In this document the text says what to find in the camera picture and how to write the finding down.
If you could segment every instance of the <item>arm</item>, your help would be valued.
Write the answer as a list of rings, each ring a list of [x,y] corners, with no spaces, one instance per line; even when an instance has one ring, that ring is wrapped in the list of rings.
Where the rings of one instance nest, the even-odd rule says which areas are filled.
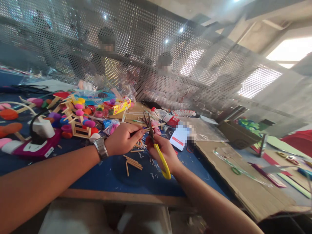
[[[122,123],[105,140],[108,155],[127,153],[142,138],[145,131],[141,129]],[[10,233],[26,222],[99,162],[92,145],[0,177],[0,233]]]
[[[244,212],[187,169],[179,161],[169,140],[157,135],[154,135],[154,138],[160,146],[171,174],[177,179],[214,233],[263,233]],[[158,153],[149,138],[147,138],[146,144],[150,154],[164,170]]]

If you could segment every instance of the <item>scissors handle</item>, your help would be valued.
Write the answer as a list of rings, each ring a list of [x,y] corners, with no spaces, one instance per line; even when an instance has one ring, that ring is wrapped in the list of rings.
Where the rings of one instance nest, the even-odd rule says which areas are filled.
[[[164,176],[166,179],[171,179],[171,174],[170,174],[170,171],[169,171],[169,167],[168,167],[168,165],[167,165],[167,162],[166,162],[165,158],[163,157],[162,152],[161,152],[160,149],[159,149],[158,144],[154,144],[154,148],[157,150],[157,152],[158,152],[158,154],[159,154],[159,157],[160,157],[160,159],[161,159],[161,161],[162,161],[162,163],[163,163],[163,166],[165,167],[165,171],[166,171],[166,172],[164,172],[164,171],[162,170],[163,176]]]

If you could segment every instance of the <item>white plug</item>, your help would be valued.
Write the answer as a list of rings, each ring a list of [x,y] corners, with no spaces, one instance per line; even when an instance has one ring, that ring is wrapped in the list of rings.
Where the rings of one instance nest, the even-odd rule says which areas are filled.
[[[55,135],[51,122],[43,119],[41,116],[34,121],[32,129],[42,138],[51,138]]]

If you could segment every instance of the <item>red paper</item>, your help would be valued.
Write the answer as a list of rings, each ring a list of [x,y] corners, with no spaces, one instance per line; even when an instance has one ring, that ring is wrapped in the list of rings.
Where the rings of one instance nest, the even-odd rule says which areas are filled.
[[[250,148],[252,148],[257,153],[259,153],[260,151],[255,146],[251,146]],[[279,163],[275,161],[273,158],[271,158],[267,153],[264,153],[262,158],[265,159],[270,165],[279,165]],[[292,176],[292,174],[290,174],[288,171],[282,171],[282,173],[287,176]]]

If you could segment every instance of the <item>metal watch band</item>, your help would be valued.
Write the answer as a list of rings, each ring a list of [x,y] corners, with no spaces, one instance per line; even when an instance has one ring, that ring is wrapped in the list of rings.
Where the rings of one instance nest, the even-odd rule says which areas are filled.
[[[104,144],[105,139],[106,139],[106,137],[101,137],[101,138],[99,138],[93,142],[93,144],[95,145],[95,147],[97,149],[97,152],[98,152],[98,155],[99,155],[101,161],[103,161],[109,157],[107,149],[106,149],[105,144]]]

